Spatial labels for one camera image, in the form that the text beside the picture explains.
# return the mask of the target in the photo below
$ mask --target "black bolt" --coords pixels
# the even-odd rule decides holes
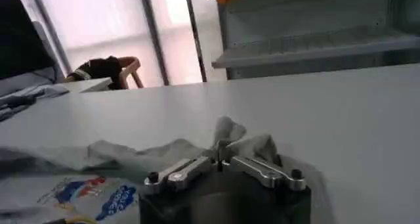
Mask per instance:
[[[159,173],[158,172],[150,172],[147,176],[149,178],[149,182],[156,183],[159,180]]]
[[[291,171],[291,177],[294,179],[303,179],[302,171],[294,169]]]

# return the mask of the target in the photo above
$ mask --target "blue logo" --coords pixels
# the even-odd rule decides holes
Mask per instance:
[[[102,205],[102,212],[96,217],[97,221],[102,221],[109,215],[117,212],[122,212],[127,206],[134,202],[134,193],[136,188],[128,187],[127,185],[120,186],[110,197],[104,205]]]

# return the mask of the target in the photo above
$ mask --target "white shelving unit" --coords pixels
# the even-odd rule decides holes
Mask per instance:
[[[335,32],[281,37],[227,48],[214,68],[281,64],[420,47],[420,37],[392,28],[359,26]]]

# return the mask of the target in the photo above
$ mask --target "metal clamp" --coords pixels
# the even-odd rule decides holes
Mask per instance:
[[[163,188],[166,185],[166,182],[168,180],[168,176],[172,174],[173,172],[176,172],[185,166],[187,166],[189,163],[191,163],[193,160],[189,159],[182,159],[173,166],[163,170],[162,172],[159,172],[157,179],[151,179],[150,177],[147,177],[144,180],[145,185],[145,191],[148,194],[157,194],[160,193]]]
[[[293,191],[302,191],[306,189],[306,181],[299,170],[292,171],[292,176],[284,173],[281,168],[275,164],[267,162],[261,158],[244,158],[241,156],[232,157],[230,163],[224,163],[229,171],[242,171],[256,178],[263,186],[267,188],[276,188],[283,183]]]
[[[168,177],[168,184],[172,185],[175,191],[184,190],[188,188],[191,180],[203,172],[210,171],[212,167],[211,159],[206,156],[201,156],[184,169],[171,173]]]

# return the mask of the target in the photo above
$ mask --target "white table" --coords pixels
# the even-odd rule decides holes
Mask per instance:
[[[112,83],[111,78],[90,79],[84,81],[75,81],[69,83],[61,83],[71,93],[87,93],[94,91],[107,90]]]
[[[313,223],[419,222],[420,65],[68,94],[0,123],[1,145],[209,146],[223,115],[324,179]]]

